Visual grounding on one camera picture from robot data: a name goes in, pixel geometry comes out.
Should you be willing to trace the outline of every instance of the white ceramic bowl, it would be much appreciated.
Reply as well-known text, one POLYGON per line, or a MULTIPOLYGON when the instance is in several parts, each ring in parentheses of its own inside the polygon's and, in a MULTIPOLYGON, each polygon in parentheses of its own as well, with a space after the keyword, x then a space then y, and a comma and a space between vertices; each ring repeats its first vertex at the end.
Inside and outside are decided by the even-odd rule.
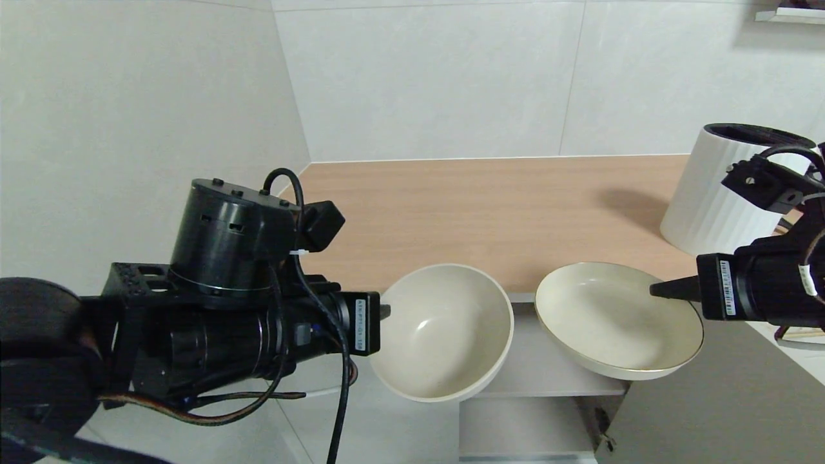
POLYGON ((461 264, 418 269, 381 296, 381 381, 421 402, 466 400, 496 376, 513 338, 513 311, 492 277, 461 264))
POLYGON ((687 364, 705 339, 689 302, 650 296, 657 282, 618 264, 572 264, 541 281, 535 309, 558 345, 587 369, 630 381, 654 379, 687 364))

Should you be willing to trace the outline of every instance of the white ribbed vase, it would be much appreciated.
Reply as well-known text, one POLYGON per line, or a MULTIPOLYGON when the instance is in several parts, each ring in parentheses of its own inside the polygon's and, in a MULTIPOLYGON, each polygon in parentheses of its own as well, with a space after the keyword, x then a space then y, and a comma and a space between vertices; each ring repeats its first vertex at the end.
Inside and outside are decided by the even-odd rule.
MULTIPOLYGON (((749 134, 748 130, 764 130, 796 138, 796 144, 814 149, 811 140, 779 130, 748 125, 706 125, 699 133, 685 171, 681 175, 660 230, 662 236, 680 250, 690 254, 733 253, 754 239, 773 233, 782 217, 752 205, 722 185, 726 168, 744 159, 750 159, 768 146, 765 138, 749 134), (747 130, 737 131, 737 127, 747 130)), ((771 162, 797 173, 804 173, 810 162, 796 154, 777 154, 771 162)))

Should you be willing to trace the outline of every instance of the cabinet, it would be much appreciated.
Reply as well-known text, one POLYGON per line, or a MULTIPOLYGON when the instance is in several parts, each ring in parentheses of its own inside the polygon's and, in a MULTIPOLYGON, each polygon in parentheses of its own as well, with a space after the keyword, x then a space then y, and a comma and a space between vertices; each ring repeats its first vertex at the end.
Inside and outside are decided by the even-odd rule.
POLYGON ((600 464, 821 464, 825 385, 747 324, 705 321, 682 369, 635 382, 600 464))

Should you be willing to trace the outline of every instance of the barcode label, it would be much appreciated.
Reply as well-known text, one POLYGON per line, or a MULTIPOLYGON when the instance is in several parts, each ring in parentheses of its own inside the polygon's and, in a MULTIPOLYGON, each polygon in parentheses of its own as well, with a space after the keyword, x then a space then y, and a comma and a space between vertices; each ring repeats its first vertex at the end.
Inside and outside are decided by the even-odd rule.
POLYGON ((356 351, 366 351, 366 300, 356 300, 356 351))
POLYGON ((724 312, 727 315, 736 315, 736 301, 733 299, 733 279, 730 274, 730 263, 727 261, 719 261, 719 273, 722 275, 724 312))

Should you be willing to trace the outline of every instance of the wooden countertop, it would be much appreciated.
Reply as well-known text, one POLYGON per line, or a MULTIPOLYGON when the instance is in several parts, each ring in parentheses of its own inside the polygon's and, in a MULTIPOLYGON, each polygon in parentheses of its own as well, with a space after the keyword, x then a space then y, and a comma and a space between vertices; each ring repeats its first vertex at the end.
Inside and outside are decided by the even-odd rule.
POLYGON ((580 261, 663 280, 695 274, 658 226, 686 156, 313 164, 306 201, 333 200, 346 224, 305 258, 348 290, 383 291, 415 269, 463 263, 507 291, 533 292, 580 261))

